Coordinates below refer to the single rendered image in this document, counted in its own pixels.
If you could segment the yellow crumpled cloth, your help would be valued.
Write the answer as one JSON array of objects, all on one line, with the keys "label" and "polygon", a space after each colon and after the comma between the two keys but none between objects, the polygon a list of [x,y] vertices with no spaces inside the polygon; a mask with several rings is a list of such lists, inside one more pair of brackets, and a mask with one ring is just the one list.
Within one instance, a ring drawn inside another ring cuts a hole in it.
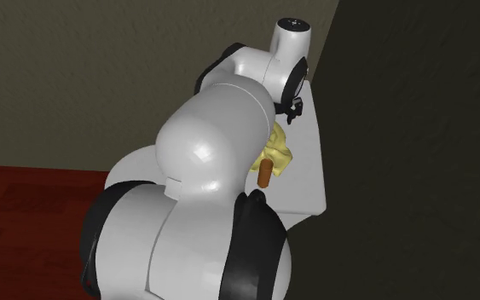
[{"label": "yellow crumpled cloth", "polygon": [[274,176],[280,176],[282,171],[292,161],[292,153],[286,146],[286,134],[276,121],[274,121],[273,129],[263,151],[259,154],[249,171],[258,171],[263,159],[270,159],[273,162],[272,173]]}]

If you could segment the white table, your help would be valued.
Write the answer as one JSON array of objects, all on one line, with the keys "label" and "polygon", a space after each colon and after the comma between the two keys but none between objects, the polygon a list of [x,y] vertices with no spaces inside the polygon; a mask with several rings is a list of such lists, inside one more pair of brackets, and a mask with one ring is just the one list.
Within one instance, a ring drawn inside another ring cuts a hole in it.
[{"label": "white table", "polygon": [[327,208],[321,138],[309,82],[304,83],[299,96],[304,104],[301,116],[290,124],[284,114],[275,117],[285,132],[292,160],[280,176],[271,177],[263,190],[267,204],[287,230]]}]

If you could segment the brown cylinder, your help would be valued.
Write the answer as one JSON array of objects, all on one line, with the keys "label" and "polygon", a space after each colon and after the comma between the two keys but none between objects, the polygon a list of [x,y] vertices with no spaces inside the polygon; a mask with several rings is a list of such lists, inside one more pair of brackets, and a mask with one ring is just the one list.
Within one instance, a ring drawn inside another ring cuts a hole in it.
[{"label": "brown cylinder", "polygon": [[271,159],[262,159],[258,167],[257,185],[266,188],[272,176],[274,163]]}]

